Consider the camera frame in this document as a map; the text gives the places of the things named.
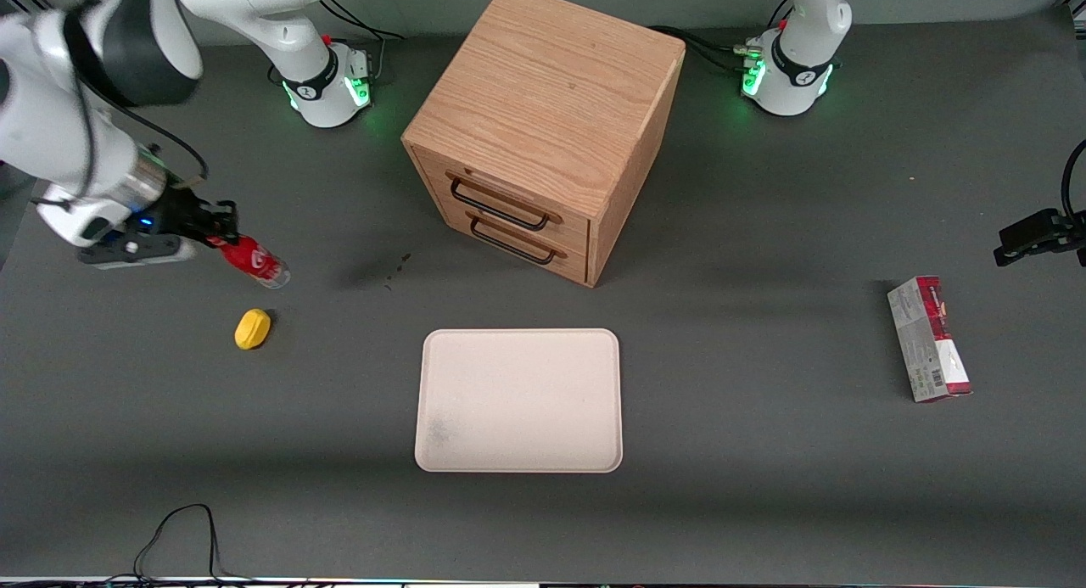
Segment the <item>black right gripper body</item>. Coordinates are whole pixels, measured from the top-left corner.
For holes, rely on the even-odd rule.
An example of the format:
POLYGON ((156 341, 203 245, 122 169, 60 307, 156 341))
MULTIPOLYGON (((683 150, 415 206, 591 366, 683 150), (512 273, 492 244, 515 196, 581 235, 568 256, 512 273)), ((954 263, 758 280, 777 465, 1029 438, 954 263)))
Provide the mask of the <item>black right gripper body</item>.
POLYGON ((206 243, 213 236, 209 207, 192 189, 167 186, 154 203, 126 220, 126 232, 176 235, 206 243))

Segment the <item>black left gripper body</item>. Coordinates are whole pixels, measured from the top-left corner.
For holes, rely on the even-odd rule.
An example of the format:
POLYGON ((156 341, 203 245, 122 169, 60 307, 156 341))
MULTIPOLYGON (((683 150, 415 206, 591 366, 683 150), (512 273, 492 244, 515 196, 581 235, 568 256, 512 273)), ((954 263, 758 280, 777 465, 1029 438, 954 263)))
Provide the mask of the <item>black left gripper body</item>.
POLYGON ((1085 210, 1071 213, 1070 216, 1055 217, 1055 223, 1062 225, 1062 232, 1055 240, 1055 253, 1074 252, 1081 267, 1086 267, 1085 257, 1085 210))

